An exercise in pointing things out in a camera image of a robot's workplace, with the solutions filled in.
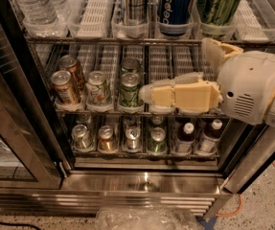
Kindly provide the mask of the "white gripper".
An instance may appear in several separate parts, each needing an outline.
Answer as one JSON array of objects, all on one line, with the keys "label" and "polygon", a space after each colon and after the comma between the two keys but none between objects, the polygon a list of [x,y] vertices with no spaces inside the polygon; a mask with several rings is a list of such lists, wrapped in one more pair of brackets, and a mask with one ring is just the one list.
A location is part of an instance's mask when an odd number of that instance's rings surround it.
[{"label": "white gripper", "polygon": [[231,118],[275,126],[275,55],[244,53],[241,47],[209,37],[201,40],[201,51],[218,83],[203,79],[203,72],[192,72],[144,85],[139,98],[146,104],[193,113],[205,113],[220,104]]}]

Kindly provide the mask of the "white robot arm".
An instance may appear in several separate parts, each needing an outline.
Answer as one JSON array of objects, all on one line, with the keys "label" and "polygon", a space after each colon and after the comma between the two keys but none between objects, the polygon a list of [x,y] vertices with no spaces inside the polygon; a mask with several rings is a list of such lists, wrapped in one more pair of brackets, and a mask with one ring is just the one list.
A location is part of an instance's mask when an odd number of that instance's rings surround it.
[{"label": "white robot arm", "polygon": [[141,100],[193,114],[219,108],[249,125],[275,127],[275,54],[245,52],[208,37],[202,39],[201,53],[210,63],[214,81],[203,79],[201,72],[159,80],[141,88]]}]

